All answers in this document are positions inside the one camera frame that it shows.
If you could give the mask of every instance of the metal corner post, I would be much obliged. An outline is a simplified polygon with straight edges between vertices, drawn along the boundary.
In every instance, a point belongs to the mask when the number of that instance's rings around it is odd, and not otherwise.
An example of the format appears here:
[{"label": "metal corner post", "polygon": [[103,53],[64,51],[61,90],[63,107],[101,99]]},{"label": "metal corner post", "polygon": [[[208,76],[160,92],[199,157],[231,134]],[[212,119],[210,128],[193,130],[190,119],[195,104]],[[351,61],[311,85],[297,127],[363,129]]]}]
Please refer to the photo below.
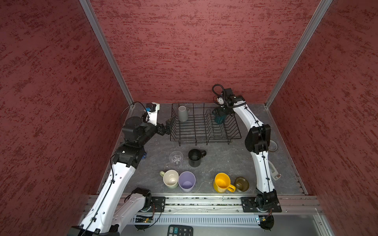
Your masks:
[{"label": "metal corner post", "polygon": [[122,92],[124,93],[124,95],[127,99],[127,102],[129,104],[133,103],[134,102],[133,98],[131,97],[130,91],[129,91],[126,83],[125,83],[125,80],[123,79],[122,73],[121,73],[121,71],[120,71],[120,69],[117,65],[117,62],[116,62],[116,60],[113,56],[113,53],[112,53],[112,51],[109,47],[109,44],[106,41],[105,35],[102,32],[102,29],[101,29],[100,24],[97,20],[95,12],[93,11],[91,3],[89,2],[89,0],[79,0],[79,1],[80,1],[81,6],[84,9],[85,14],[87,15],[89,23],[92,26],[92,29],[93,29],[101,47],[102,47],[102,50],[104,51],[105,56],[108,59],[110,67],[112,68],[113,73],[117,78],[117,81],[118,81],[118,83],[119,83],[119,85],[122,89]]},{"label": "metal corner post", "polygon": [[295,63],[297,62],[299,56],[303,52],[304,48],[306,47],[307,43],[309,42],[311,36],[315,32],[316,28],[318,27],[320,21],[322,20],[325,12],[327,11],[328,7],[331,5],[332,0],[321,0],[318,7],[316,8],[314,15],[312,16],[310,22],[308,23],[305,31],[302,34],[296,48],[294,49],[293,54],[291,55],[286,67],[284,68],[281,76],[278,78],[276,85],[274,86],[273,90],[271,91],[268,99],[265,102],[265,106],[267,108],[273,103],[274,98],[278,94],[278,91],[281,89],[282,85],[284,84],[286,78],[291,72],[291,69],[294,67]]}]

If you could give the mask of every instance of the black wire dish rack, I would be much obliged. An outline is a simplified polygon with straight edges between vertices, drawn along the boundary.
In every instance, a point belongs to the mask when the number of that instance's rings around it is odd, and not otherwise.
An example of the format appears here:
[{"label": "black wire dish rack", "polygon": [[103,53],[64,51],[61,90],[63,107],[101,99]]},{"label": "black wire dish rack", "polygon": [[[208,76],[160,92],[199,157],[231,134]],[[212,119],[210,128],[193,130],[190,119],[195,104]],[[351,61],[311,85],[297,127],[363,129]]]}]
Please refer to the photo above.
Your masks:
[{"label": "black wire dish rack", "polygon": [[[178,120],[178,108],[185,106],[189,109],[189,118],[185,122]],[[216,105],[212,102],[205,103],[173,103],[172,117],[176,119],[172,125],[170,140],[181,144],[194,143],[227,143],[233,139],[241,139],[239,126],[235,114],[228,115],[225,122],[217,124],[212,111]]]}]

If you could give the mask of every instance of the cream mug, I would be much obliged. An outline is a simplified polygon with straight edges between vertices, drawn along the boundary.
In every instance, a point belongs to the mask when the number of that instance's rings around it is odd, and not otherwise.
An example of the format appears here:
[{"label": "cream mug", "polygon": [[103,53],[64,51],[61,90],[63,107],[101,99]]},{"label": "cream mug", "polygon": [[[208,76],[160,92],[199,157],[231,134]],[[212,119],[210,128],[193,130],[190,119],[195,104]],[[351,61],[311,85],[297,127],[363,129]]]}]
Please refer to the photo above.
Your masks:
[{"label": "cream mug", "polygon": [[176,188],[178,186],[178,173],[175,170],[167,172],[161,171],[160,175],[163,177],[163,182],[168,188]]}]

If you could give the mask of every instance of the clear glass cup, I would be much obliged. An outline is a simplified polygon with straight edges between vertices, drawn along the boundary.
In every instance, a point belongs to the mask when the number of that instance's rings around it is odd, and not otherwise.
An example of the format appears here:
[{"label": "clear glass cup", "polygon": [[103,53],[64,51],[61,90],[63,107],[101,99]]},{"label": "clear glass cup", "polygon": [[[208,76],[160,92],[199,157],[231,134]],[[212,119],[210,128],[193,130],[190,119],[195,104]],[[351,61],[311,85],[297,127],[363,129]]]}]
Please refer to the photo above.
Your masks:
[{"label": "clear glass cup", "polygon": [[184,155],[179,151],[174,151],[169,155],[170,162],[173,163],[175,166],[181,165],[183,159]]}]

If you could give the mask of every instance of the red textured wall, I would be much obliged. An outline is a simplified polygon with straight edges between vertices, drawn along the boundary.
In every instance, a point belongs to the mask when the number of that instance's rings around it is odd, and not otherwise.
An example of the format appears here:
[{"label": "red textured wall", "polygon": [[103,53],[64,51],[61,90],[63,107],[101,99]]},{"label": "red textured wall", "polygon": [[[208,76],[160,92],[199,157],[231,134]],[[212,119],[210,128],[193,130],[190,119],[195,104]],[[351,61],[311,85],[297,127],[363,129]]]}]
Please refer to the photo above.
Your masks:
[{"label": "red textured wall", "polygon": [[338,236],[378,232],[378,1],[334,0],[271,112]]},{"label": "red textured wall", "polygon": [[92,0],[136,101],[264,103],[319,0]]},{"label": "red textured wall", "polygon": [[77,0],[0,3],[1,235],[65,235],[126,106]]}]

